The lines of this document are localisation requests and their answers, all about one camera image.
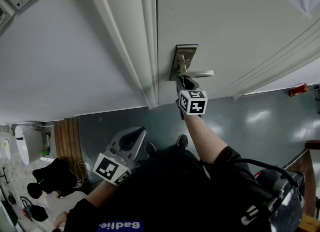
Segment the door handle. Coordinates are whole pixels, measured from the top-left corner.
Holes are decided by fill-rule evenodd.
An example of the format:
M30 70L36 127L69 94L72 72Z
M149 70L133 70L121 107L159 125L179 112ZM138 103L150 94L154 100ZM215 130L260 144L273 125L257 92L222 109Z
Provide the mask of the door handle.
M204 71L188 71L192 58L197 50L197 44L190 45L177 45L175 47L175 54L173 59L173 65L170 74L170 81L175 81L177 76L185 76L189 78L203 78L212 77L214 75L213 70Z
M179 70L180 70L179 76L185 76L189 78L204 78L204 77L212 77L214 75L213 70L187 72L187 67L185 65L180 65Z

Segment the black shirt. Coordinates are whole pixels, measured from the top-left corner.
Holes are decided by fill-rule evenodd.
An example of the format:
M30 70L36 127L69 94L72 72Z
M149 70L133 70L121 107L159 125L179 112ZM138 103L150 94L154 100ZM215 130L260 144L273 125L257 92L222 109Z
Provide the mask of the black shirt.
M77 184L69 166L58 158L47 167L34 170L32 175L47 194L60 190L61 195L66 196L69 194L70 188Z
M175 153L149 160L97 209L81 200L67 215L65 232L227 231L239 228L252 205L272 197L245 163L226 147L210 169L190 155Z

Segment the door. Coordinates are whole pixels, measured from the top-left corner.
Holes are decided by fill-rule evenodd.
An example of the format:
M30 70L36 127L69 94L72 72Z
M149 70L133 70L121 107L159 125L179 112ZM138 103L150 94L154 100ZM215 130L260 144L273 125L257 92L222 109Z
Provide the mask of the door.
M209 98L238 97L319 57L319 18L287 0L157 0L159 104L176 100L177 44L198 44L188 71L214 70L197 79Z

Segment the door frame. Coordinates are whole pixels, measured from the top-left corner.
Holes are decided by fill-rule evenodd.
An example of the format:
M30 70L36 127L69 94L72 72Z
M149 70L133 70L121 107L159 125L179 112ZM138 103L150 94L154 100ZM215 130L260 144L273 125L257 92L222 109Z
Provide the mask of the door frame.
M149 109L159 105L157 0L93 0Z

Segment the lock plate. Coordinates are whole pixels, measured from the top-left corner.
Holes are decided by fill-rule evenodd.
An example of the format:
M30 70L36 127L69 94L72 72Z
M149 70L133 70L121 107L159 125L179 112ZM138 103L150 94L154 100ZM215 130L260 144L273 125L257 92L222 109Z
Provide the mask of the lock plate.
M192 58L197 50L197 44L177 45L175 47L175 54L171 68L170 81L175 81L180 73L180 66L185 65L189 68Z

